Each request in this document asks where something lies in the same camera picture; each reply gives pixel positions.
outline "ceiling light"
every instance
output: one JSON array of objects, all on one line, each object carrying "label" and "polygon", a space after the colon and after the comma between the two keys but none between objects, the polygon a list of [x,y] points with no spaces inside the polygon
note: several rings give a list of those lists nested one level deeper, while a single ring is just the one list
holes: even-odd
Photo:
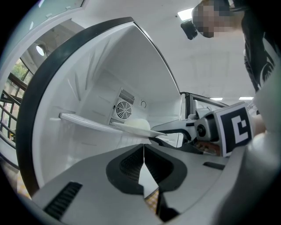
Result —
[{"label": "ceiling light", "polygon": [[42,55],[42,56],[45,55],[45,53],[44,53],[44,51],[43,51],[43,49],[42,49],[41,47],[36,46],[36,50],[37,50],[37,52],[38,52],[40,55]]},{"label": "ceiling light", "polygon": [[215,101],[221,101],[223,98],[211,98],[211,99]]},{"label": "ceiling light", "polygon": [[252,100],[254,97],[240,97],[239,100]]},{"label": "ceiling light", "polygon": [[177,14],[179,15],[180,19],[183,21],[183,20],[188,20],[188,19],[191,19],[192,18],[192,10],[194,8],[191,8],[191,9],[186,9],[186,10],[183,10],[183,11],[180,11],[178,12]]}]

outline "person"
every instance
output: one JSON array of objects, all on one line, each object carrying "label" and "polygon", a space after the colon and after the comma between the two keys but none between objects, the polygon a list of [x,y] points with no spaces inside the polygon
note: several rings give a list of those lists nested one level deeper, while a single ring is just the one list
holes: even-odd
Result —
[{"label": "person", "polygon": [[[276,65],[281,64],[280,50],[247,7],[246,0],[203,0],[193,9],[192,22],[208,38],[222,32],[243,32],[245,67],[256,92],[262,88],[273,70],[277,69]],[[266,131],[261,115],[252,116],[252,124],[254,135]]]}]

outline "white ceiling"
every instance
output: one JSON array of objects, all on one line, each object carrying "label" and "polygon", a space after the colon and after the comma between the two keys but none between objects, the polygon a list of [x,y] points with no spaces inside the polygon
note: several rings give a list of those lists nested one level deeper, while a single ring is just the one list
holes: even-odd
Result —
[{"label": "white ceiling", "polygon": [[72,20],[82,27],[131,16],[153,39],[169,64],[180,91],[223,97],[233,104],[255,91],[244,65],[241,32],[190,41],[177,12],[200,0],[89,0],[86,12]]}]

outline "fan grille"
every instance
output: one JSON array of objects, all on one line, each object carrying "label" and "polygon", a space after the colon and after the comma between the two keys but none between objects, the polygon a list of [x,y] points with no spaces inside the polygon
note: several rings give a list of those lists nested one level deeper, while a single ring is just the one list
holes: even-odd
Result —
[{"label": "fan grille", "polygon": [[131,106],[127,102],[120,102],[116,107],[116,113],[121,119],[127,119],[132,114]]}]

